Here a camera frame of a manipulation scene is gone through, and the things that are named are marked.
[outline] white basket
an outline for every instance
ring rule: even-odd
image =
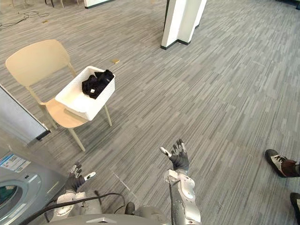
[[[115,75],[113,75],[113,79],[96,99],[85,95],[82,91],[82,82],[86,81],[95,71],[104,72],[96,67],[86,67],[55,97],[55,100],[64,104],[70,112],[87,120],[93,120],[115,90]]]

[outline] white fingertip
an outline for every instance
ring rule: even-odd
[[[77,167],[76,165],[72,166],[72,168],[70,169],[69,173],[74,173],[76,167]]]
[[[184,143],[181,143],[181,146],[182,146],[183,151],[184,151],[184,152],[187,152],[187,150],[186,150],[186,145],[185,145]]]
[[[167,149],[165,149],[164,147],[160,147],[159,148],[161,151],[162,151],[162,153],[164,153],[166,156],[168,156],[168,157],[171,157],[172,156],[172,154],[167,150]]]
[[[84,180],[87,181],[89,178],[93,177],[96,175],[96,172],[91,172],[89,174],[87,174],[86,176],[84,176]]]

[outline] chair seat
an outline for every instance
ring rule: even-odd
[[[75,128],[88,121],[68,111],[62,103],[54,98],[46,103],[46,108],[52,118],[64,128]]]

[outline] chair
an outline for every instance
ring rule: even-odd
[[[68,67],[73,77],[76,77],[76,72],[70,63],[70,57],[62,44],[57,40],[37,42],[15,52],[6,60],[5,65],[11,75],[37,100],[39,107],[54,128],[57,126],[53,119],[62,127],[67,128],[82,151],[85,151],[73,128],[81,126],[88,120],[69,112],[63,104],[54,98],[48,102],[42,102],[30,87],[65,67]],[[104,105],[104,109],[109,125],[112,126],[106,105]]]
[[[61,3],[61,6],[64,8],[64,3],[62,2],[62,0],[60,0],[60,3]]]
[[[45,0],[45,4],[47,5],[47,0]],[[52,7],[54,8],[53,0],[51,0]]]
[[[12,4],[13,7],[15,8],[15,0],[11,0],[11,4]],[[23,3],[23,7],[24,7],[24,8],[26,8],[25,5],[27,5],[26,0],[24,0],[24,3]]]

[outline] small yellow object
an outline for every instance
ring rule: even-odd
[[[113,62],[114,64],[117,64],[118,62],[120,62],[120,60],[119,60],[119,59],[113,59],[112,62]]]

